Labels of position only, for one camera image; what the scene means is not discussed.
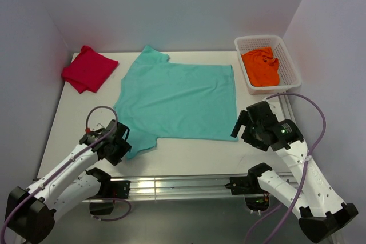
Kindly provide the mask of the teal t shirt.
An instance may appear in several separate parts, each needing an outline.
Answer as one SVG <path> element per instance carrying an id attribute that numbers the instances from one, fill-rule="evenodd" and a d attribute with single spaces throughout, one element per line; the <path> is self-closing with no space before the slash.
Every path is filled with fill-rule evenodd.
<path id="1" fill-rule="evenodd" d="M 145 46 L 121 81 L 114 109 L 119 122 L 130 129 L 127 159 L 156 147 L 159 138 L 235 140 L 233 67 L 169 59 Z"/>

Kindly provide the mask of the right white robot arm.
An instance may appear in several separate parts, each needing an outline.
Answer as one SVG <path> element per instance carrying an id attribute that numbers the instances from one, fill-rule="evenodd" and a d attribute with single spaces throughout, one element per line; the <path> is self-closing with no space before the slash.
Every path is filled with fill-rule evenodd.
<path id="1" fill-rule="evenodd" d="M 231 177 L 226 188 L 233 195 L 265 194 L 276 197 L 298 219 L 304 235 L 319 243 L 350 223 L 358 214 L 334 191 L 309 154 L 308 145 L 290 119 L 279 121 L 270 104 L 262 101 L 240 112 L 232 131 L 255 149 L 272 149 L 287 165 L 299 184 L 294 188 L 266 163 L 250 168 L 246 176 Z"/>

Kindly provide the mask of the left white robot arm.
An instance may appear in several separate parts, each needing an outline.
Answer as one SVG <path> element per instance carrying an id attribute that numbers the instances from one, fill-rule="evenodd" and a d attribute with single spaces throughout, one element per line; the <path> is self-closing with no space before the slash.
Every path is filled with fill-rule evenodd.
<path id="1" fill-rule="evenodd" d="M 10 229 L 29 243 L 42 242 L 56 222 L 86 199 L 126 199 L 128 186 L 118 188 L 111 176 L 94 164 L 101 160 L 117 166 L 131 150 L 129 128 L 111 120 L 107 128 L 86 129 L 73 151 L 51 172 L 23 189 L 16 187 L 7 199 L 1 243 Z"/>

